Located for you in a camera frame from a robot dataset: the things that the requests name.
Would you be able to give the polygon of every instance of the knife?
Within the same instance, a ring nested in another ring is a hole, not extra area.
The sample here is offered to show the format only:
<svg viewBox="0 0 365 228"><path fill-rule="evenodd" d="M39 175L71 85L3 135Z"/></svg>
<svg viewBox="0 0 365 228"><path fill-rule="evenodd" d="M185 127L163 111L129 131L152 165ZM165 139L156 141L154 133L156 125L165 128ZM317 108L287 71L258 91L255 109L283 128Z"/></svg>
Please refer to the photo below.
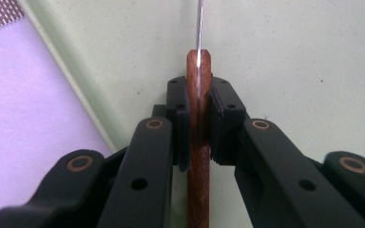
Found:
<svg viewBox="0 0 365 228"><path fill-rule="evenodd" d="M197 49L188 52L186 82L191 107L191 167L187 172L187 227L209 227L209 97L211 57L202 49L203 0L199 0Z"/></svg>

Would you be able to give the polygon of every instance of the round hole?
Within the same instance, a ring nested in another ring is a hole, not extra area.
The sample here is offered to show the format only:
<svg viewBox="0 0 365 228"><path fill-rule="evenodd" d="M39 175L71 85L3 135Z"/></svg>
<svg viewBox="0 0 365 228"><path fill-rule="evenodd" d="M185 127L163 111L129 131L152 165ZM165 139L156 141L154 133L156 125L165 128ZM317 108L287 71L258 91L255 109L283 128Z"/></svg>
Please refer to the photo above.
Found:
<svg viewBox="0 0 365 228"><path fill-rule="evenodd" d="M264 121L254 121L253 126L256 127L256 128L265 130L265 129L269 128L269 123L264 122Z"/></svg>
<svg viewBox="0 0 365 228"><path fill-rule="evenodd" d="M342 157L339 159L339 164L352 172L365 174L365 163L359 159Z"/></svg>
<svg viewBox="0 0 365 228"><path fill-rule="evenodd" d="M309 180L300 180L298 184L300 185L300 187L307 191L315 191L317 189L316 185Z"/></svg>
<svg viewBox="0 0 365 228"><path fill-rule="evenodd" d="M163 122L159 120L151 120L146 123L146 127L150 129L159 129L163 126Z"/></svg>
<svg viewBox="0 0 365 228"><path fill-rule="evenodd" d="M146 179L136 179L131 183L132 189L136 191L144 190L147 187Z"/></svg>
<svg viewBox="0 0 365 228"><path fill-rule="evenodd" d="M185 108L185 105L184 104L177 104L176 107L178 109L183 109L183 108Z"/></svg>
<svg viewBox="0 0 365 228"><path fill-rule="evenodd" d="M89 168L93 164L93 158L88 155L80 155L67 163L67 170L80 172Z"/></svg>

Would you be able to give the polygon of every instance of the clamp jaw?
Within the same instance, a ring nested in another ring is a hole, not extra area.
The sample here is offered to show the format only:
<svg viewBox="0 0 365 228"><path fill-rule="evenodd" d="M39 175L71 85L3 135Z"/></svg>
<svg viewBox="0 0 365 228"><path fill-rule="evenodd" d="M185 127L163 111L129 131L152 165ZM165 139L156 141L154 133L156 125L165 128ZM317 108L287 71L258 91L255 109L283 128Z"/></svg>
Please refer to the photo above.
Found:
<svg viewBox="0 0 365 228"><path fill-rule="evenodd" d="M236 166L254 227L365 227L365 158L305 157L272 122L252 119L233 87L213 77L211 158ZM189 168L190 109L184 77L170 80L129 147L104 159L65 155L31 200L0 210L0 227L168 227L172 165Z"/></svg>

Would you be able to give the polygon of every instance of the knife handle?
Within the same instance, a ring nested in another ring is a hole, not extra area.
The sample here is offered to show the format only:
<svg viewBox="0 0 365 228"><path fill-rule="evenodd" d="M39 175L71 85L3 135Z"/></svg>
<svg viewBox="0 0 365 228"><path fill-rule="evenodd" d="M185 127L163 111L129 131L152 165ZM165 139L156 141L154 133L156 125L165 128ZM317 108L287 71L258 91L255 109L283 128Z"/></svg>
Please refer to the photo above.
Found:
<svg viewBox="0 0 365 228"><path fill-rule="evenodd" d="M209 227L209 90L212 84L211 58L201 51L201 113L197 107L197 51L190 50L186 59L186 83L191 107L191 168L187 173L187 227ZM201 142L198 143L198 121L201 121Z"/></svg>

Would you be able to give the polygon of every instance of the brown wooden handle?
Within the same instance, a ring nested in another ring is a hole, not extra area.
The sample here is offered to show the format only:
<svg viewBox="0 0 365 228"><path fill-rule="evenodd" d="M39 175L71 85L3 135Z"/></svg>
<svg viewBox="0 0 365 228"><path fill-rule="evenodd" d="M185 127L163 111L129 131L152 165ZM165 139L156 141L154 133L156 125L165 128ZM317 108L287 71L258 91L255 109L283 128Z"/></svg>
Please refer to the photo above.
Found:
<svg viewBox="0 0 365 228"><path fill-rule="evenodd" d="M197 112L197 51L190 50L186 59L186 82L191 106L191 169L187 174L187 227L209 227L209 89L212 84L211 58L207 50L201 51L202 89L201 113ZM201 143L197 128L201 121Z"/></svg>

